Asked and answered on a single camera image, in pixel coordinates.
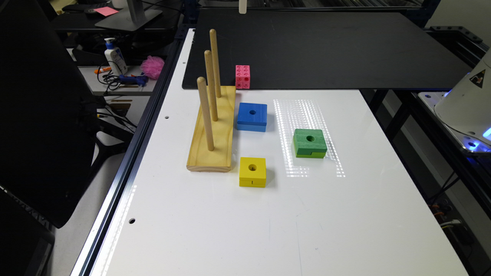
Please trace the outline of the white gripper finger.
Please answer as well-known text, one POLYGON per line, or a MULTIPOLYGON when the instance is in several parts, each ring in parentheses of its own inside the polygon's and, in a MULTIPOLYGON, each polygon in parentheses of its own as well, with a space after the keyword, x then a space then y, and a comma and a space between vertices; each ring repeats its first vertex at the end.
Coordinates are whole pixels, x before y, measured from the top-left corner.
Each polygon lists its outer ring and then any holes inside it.
POLYGON ((247 0, 239 0, 239 13, 244 15, 247 12, 247 0))

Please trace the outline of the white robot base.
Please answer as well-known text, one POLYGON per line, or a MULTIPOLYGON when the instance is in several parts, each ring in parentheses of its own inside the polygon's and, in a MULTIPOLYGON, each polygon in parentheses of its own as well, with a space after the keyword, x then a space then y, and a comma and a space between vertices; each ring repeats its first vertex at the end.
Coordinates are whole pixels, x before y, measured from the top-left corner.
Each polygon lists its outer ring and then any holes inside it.
POLYGON ((448 92, 421 92, 420 100, 462 151, 490 152, 490 53, 448 92))

